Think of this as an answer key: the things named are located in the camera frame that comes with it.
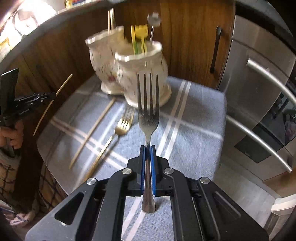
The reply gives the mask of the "plaid sleeve forearm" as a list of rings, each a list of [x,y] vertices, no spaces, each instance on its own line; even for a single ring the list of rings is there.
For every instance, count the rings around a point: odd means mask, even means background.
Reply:
[[[28,227],[40,213],[48,213],[67,194],[53,177],[46,164],[41,170],[20,171],[21,156],[14,158],[1,148],[1,208],[13,229]]]

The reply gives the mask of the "person's left hand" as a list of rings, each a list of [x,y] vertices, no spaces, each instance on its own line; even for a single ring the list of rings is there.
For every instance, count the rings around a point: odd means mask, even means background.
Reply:
[[[15,123],[14,128],[2,126],[0,133],[0,147],[7,145],[6,139],[10,139],[10,145],[15,149],[19,149],[23,144],[23,121],[19,120]]]

